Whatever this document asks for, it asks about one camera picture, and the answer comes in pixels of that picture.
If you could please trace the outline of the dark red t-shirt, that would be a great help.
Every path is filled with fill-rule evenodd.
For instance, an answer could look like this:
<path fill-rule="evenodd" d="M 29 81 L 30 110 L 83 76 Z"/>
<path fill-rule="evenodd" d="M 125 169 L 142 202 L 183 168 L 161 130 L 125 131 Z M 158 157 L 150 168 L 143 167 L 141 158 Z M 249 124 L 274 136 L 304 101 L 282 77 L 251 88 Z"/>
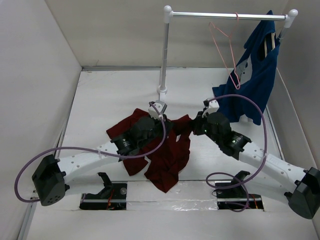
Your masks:
<path fill-rule="evenodd" d="M 110 139 L 129 130 L 141 117 L 149 114 L 136 108 L 131 115 L 106 130 Z M 179 119 L 170 120 L 173 123 L 167 139 L 154 153 L 147 155 L 150 165 L 144 176 L 156 188 L 167 193 L 179 180 L 179 172 L 187 165 L 190 158 L 190 134 L 192 119 L 188 114 Z M 156 148 L 162 140 L 162 135 L 144 147 L 138 155 L 145 154 Z M 125 159 L 122 161 L 129 176 L 139 173 L 147 164 L 145 157 Z"/>

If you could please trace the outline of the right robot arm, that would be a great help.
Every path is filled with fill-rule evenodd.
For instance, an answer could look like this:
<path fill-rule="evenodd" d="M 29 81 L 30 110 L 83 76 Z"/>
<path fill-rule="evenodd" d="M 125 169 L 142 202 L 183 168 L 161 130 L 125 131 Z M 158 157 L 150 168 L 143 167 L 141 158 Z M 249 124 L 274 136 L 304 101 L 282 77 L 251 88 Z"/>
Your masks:
<path fill-rule="evenodd" d="M 287 203 L 293 212 L 313 219 L 320 208 L 320 171 L 292 165 L 258 147 L 249 137 L 232 130 L 229 120 L 220 112 L 200 111 L 192 121 L 196 136 L 205 135 L 227 156 L 256 168 L 250 174 L 241 170 L 227 185 L 212 185 L 218 191 L 229 190 L 237 197 L 249 191 L 251 181 L 263 173 L 271 178 L 254 185 L 258 195 Z"/>

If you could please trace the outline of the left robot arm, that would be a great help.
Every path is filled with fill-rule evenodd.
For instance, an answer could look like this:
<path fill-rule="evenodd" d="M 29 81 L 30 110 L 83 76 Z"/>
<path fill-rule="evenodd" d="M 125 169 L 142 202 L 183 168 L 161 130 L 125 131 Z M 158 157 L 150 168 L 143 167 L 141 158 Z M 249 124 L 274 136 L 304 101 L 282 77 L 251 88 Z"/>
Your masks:
<path fill-rule="evenodd" d="M 55 158 L 52 154 L 45 156 L 32 175 L 41 205 L 50 206 L 66 195 L 77 193 L 98 199 L 109 198 L 113 191 L 109 176 L 105 172 L 87 173 L 107 164 L 140 158 L 141 150 L 157 138 L 164 140 L 173 125 L 165 115 L 160 119 L 144 116 L 97 149 L 63 158 Z"/>

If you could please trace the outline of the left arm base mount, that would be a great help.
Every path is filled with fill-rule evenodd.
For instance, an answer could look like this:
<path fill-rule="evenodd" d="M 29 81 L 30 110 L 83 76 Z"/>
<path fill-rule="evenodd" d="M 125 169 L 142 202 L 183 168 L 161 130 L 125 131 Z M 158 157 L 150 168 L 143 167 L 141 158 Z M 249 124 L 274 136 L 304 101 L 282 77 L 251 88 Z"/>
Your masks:
<path fill-rule="evenodd" d="M 127 209 L 127 182 L 112 182 L 105 172 L 98 176 L 103 181 L 103 188 L 96 194 L 83 193 L 79 208 L 81 210 L 122 211 Z"/>

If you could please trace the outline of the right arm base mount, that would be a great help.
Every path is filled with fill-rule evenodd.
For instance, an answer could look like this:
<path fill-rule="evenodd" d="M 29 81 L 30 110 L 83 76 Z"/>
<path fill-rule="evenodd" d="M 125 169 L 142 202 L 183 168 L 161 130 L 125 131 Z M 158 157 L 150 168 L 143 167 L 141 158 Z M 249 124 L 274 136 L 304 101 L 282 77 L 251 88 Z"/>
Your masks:
<path fill-rule="evenodd" d="M 227 180 L 215 180 L 214 185 L 217 187 L 229 187 L 243 181 L 250 173 L 241 170 L 235 176 L 225 174 L 230 177 Z M 263 210 L 263 201 L 261 195 L 246 193 L 246 188 L 239 185 L 235 188 L 215 189 L 212 195 L 216 197 L 218 210 L 231 210 L 233 212 L 240 212 L 241 210 Z"/>

